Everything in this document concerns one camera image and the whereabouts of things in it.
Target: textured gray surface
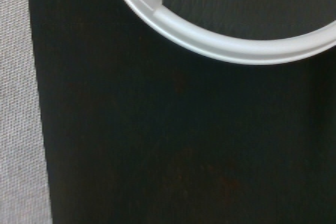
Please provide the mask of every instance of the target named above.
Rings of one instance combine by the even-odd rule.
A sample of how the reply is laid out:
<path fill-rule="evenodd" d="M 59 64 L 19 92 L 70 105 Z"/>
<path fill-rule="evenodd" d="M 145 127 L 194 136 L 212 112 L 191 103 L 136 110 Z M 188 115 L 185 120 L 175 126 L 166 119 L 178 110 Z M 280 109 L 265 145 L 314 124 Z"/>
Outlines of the textured gray surface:
<path fill-rule="evenodd" d="M 0 223 L 50 223 L 28 1 L 0 1 Z"/>
<path fill-rule="evenodd" d="M 200 27 L 248 39 L 296 36 L 336 20 L 332 0 L 163 0 L 163 4 Z"/>

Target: black surface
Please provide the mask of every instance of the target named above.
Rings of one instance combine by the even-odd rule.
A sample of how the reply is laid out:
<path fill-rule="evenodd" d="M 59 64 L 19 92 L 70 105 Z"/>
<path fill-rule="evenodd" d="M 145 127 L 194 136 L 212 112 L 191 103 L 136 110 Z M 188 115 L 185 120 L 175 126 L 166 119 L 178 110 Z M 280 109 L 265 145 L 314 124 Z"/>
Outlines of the black surface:
<path fill-rule="evenodd" d="M 278 39 L 319 29 L 336 20 L 334 0 L 163 0 L 202 28 L 244 39 Z"/>
<path fill-rule="evenodd" d="M 336 223 L 336 51 L 172 44 L 121 0 L 29 0 L 53 223 Z"/>

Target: black fabric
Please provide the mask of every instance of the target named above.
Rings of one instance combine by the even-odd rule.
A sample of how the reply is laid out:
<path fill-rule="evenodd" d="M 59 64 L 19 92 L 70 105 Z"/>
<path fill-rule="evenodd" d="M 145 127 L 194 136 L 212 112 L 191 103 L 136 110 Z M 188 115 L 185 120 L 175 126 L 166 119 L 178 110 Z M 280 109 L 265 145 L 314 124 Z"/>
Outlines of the black fabric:
<path fill-rule="evenodd" d="M 278 39 L 319 29 L 336 20 L 332 0 L 163 0 L 202 28 L 244 39 Z"/>
<path fill-rule="evenodd" d="M 170 43 L 121 0 L 31 0 L 55 224 L 336 223 L 336 51 Z"/>

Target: circular white rim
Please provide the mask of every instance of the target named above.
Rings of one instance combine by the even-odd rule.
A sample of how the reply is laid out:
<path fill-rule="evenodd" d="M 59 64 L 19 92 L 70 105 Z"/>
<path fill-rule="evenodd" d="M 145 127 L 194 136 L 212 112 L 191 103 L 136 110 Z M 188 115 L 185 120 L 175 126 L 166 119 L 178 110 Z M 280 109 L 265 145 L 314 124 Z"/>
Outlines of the circular white rim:
<path fill-rule="evenodd" d="M 197 54 L 236 64 L 271 65 L 313 56 L 336 45 L 336 21 L 316 31 L 278 40 L 223 36 L 181 19 L 161 0 L 124 0 L 151 28 Z"/>

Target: white ring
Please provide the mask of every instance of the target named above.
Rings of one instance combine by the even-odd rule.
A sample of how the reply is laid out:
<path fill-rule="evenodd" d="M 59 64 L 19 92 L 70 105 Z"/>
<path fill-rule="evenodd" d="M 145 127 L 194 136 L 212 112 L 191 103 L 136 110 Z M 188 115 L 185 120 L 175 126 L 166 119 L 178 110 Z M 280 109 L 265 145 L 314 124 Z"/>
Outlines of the white ring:
<path fill-rule="evenodd" d="M 316 31 L 280 40 L 244 40 L 194 26 L 161 5 L 161 0 L 124 0 L 139 18 L 178 45 L 217 60 L 250 65 L 296 61 L 336 45 L 336 21 Z"/>

